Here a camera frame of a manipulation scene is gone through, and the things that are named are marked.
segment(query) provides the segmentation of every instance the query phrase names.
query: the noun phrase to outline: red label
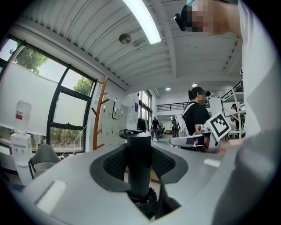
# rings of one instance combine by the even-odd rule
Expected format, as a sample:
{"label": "red label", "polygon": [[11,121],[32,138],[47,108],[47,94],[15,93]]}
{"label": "red label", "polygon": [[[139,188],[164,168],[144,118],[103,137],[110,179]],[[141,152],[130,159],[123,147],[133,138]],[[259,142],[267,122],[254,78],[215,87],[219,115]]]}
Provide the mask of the red label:
{"label": "red label", "polygon": [[22,115],[16,114],[16,118],[19,119],[19,120],[22,120]]}

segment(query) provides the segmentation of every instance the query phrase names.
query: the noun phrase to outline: gray chair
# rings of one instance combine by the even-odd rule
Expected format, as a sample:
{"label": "gray chair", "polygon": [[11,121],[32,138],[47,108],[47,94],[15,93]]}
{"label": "gray chair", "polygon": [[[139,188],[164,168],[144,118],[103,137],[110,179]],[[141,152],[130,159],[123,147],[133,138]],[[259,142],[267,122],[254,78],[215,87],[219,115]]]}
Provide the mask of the gray chair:
{"label": "gray chair", "polygon": [[58,163],[60,159],[54,152],[50,145],[40,145],[36,153],[30,158],[28,165],[32,179],[38,177],[40,174],[50,169],[53,165]]}

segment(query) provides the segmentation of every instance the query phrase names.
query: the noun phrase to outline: water bottle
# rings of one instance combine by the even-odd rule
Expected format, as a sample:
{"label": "water bottle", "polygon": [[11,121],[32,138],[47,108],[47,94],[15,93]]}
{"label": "water bottle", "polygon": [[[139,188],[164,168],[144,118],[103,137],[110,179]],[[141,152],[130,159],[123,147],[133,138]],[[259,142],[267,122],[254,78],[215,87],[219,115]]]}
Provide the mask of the water bottle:
{"label": "water bottle", "polygon": [[27,133],[31,116],[31,107],[30,103],[18,101],[16,107],[16,118],[14,121],[15,132],[23,134]]}

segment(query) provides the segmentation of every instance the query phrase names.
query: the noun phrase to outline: white t-shirt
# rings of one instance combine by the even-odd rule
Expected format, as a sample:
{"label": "white t-shirt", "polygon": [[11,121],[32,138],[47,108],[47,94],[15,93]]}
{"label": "white t-shirt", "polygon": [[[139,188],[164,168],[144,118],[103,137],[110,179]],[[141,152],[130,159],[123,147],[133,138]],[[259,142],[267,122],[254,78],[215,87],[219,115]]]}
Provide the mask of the white t-shirt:
{"label": "white t-shirt", "polygon": [[238,2],[246,137],[281,127],[281,70],[277,49],[254,12]]}

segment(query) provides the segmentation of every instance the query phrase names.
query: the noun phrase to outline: fluorescent light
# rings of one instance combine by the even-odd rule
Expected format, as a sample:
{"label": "fluorescent light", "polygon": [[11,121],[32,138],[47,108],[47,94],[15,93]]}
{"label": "fluorescent light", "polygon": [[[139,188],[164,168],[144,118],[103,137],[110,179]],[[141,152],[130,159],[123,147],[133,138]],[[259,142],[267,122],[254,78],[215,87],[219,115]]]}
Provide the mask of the fluorescent light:
{"label": "fluorescent light", "polygon": [[156,25],[142,0],[123,0],[137,18],[150,44],[161,41]]}

